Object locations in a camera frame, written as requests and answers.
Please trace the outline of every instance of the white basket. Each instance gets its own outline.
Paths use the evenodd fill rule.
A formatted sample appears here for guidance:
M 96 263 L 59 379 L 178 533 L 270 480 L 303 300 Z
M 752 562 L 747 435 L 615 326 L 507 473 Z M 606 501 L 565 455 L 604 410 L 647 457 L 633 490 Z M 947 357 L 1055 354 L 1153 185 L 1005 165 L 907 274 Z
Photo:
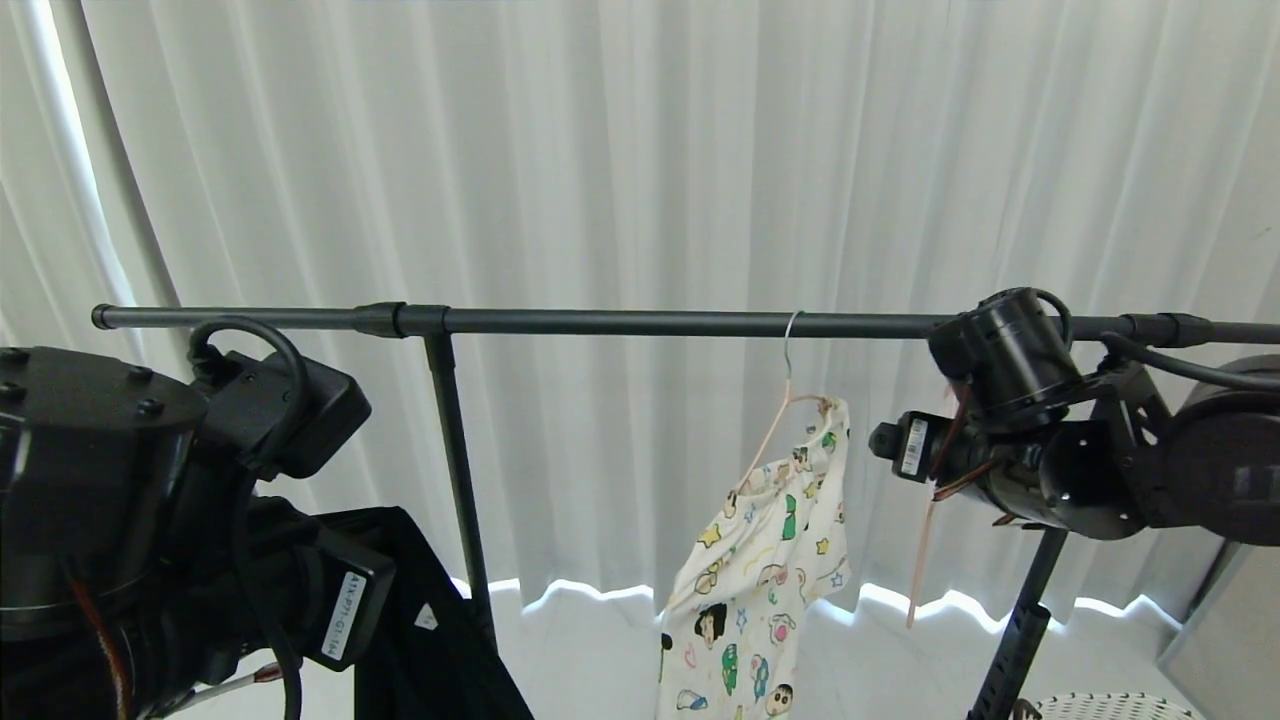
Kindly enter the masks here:
M 1036 711 L 1043 720 L 1199 720 L 1190 710 L 1147 693 L 1061 694 L 1037 702 Z

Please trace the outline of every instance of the white label sticker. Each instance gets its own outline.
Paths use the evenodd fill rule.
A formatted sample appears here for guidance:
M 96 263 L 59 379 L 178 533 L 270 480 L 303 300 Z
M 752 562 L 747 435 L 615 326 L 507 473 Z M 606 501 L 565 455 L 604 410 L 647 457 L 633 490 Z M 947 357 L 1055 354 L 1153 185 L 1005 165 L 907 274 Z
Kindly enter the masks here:
M 333 618 L 329 619 L 329 632 L 325 633 L 324 643 L 320 646 L 320 652 L 334 660 L 342 660 L 342 653 L 347 650 L 347 638 L 351 637 L 351 628 L 356 624 L 360 597 L 365 594 L 367 582 L 364 575 L 356 573 L 347 573 L 342 578 L 338 601 L 333 603 Z
M 413 620 L 413 624 L 425 630 L 434 630 L 440 626 L 440 623 L 435 619 L 435 611 L 425 602 L 422 603 L 422 610 L 417 611 L 417 619 Z
M 916 418 L 911 420 L 911 432 L 906 436 L 906 452 L 902 454 L 902 474 L 914 475 L 920 469 L 920 456 L 924 455 L 924 436 L 929 424 Z

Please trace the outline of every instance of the yellow star print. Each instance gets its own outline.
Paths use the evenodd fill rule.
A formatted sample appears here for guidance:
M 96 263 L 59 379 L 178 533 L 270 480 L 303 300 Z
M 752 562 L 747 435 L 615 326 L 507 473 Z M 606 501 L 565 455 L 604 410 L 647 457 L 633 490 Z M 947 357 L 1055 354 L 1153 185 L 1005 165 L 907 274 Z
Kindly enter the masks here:
M 707 532 L 698 538 L 698 542 L 703 543 L 703 547 L 710 547 L 718 543 L 719 539 L 719 523 L 712 523 L 712 527 L 707 528 Z

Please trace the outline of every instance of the horizontal bar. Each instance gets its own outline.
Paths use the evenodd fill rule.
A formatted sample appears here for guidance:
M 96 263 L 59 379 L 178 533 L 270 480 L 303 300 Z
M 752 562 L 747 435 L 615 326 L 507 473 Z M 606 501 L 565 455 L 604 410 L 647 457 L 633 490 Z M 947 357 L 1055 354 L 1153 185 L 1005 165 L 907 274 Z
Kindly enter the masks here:
M 352 309 L 305 307 L 116 307 L 100 305 L 93 324 L 109 328 L 192 327 L 221 315 L 241 315 L 280 329 L 344 329 L 389 334 L 577 334 L 668 337 L 781 337 L 790 313 L 714 313 L 655 310 L 474 310 L 439 305 L 379 304 Z M 792 337 L 919 340 L 955 315 L 891 315 L 805 313 L 796 318 Z M 1146 337 L 1126 316 L 1071 319 L 1075 338 L 1097 341 L 1103 332 L 1167 346 L 1176 322 L 1143 315 Z M 384 327 L 375 332 L 372 327 Z M 1280 324 L 1212 323 L 1208 342 L 1280 345 Z

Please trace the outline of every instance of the metal hanger hook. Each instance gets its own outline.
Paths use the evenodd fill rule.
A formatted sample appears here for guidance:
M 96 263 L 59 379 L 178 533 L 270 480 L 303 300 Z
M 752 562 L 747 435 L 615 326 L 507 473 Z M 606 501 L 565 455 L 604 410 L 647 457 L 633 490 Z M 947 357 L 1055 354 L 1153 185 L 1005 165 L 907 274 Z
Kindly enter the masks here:
M 804 313 L 804 310 L 796 310 L 791 314 L 791 318 L 787 320 L 787 329 L 782 333 L 782 359 L 787 361 L 788 380 L 791 379 L 791 325 L 795 324 L 796 318 L 799 318 L 801 313 Z

